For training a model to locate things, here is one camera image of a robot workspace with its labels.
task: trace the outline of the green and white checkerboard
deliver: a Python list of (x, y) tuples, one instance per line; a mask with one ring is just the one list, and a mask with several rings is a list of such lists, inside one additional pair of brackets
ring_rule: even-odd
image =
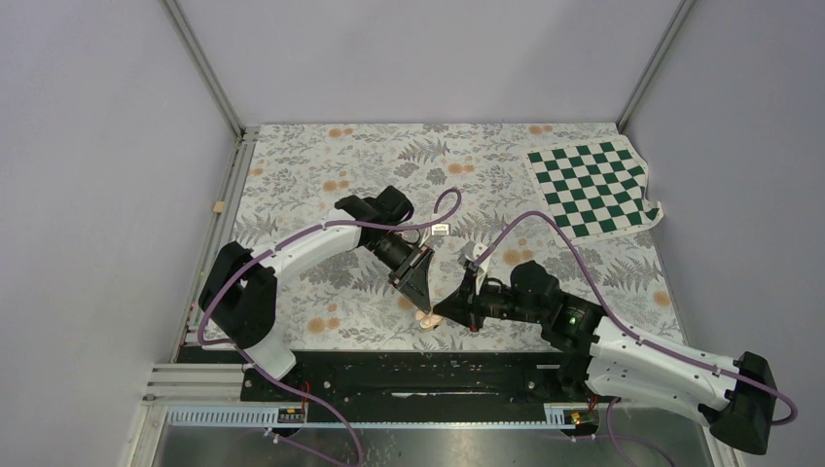
[(647, 164), (624, 136), (530, 150), (524, 163), (546, 210), (576, 244), (645, 231), (663, 217), (645, 199)]

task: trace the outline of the table surface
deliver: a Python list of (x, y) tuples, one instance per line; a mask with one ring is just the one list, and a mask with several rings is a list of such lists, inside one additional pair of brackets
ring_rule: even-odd
[[(434, 237), (433, 303), (457, 287), (457, 253), (485, 243), (523, 211), (543, 209), (521, 160), (530, 148), (618, 134), (613, 124), (540, 125), (274, 125), (262, 126), (233, 226), (245, 246), (273, 242), (305, 227), (348, 195), (376, 196), (387, 185), (430, 220), (438, 195), (457, 187), (463, 202), (448, 237)], [(452, 196), (445, 198), (446, 210)], [(608, 304), (625, 320), (682, 341), (649, 232), (589, 243), (580, 251)], [(492, 255), (490, 275), (508, 281), (535, 260), (564, 290), (594, 301), (573, 256), (542, 221), (516, 227)], [(448, 320), (423, 331), (413, 305), (387, 284), (388, 271), (359, 248), (310, 269), (278, 292), (275, 332), (291, 348), (311, 350), (546, 351), (539, 326), (488, 319), (478, 333)], [(210, 339), (222, 337), (214, 324)]]

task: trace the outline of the white label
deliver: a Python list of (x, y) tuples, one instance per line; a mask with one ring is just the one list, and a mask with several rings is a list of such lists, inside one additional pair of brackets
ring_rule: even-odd
[(432, 235), (449, 235), (449, 224), (436, 224), (430, 228)]

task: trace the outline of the gray wall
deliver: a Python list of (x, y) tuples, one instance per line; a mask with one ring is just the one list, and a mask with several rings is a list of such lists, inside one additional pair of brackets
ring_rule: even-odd
[(679, 0), (181, 0), (239, 117), (615, 121)]
[(823, 23), (820, 0), (699, 2), (629, 129), (691, 343), (762, 354), (800, 406), (749, 466), (825, 455)]
[(0, 465), (115, 465), (232, 139), (157, 1), (4, 2)]

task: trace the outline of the red wire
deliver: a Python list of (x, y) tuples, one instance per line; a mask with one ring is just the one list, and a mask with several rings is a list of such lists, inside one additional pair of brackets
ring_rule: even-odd
[[(310, 391), (309, 391), (309, 381), (304, 381), (304, 383), (301, 384), (301, 390), (303, 392), (307, 393), (307, 394), (310, 393)], [(305, 408), (306, 408), (306, 397), (302, 397), (301, 398), (301, 412), (305, 413)]]

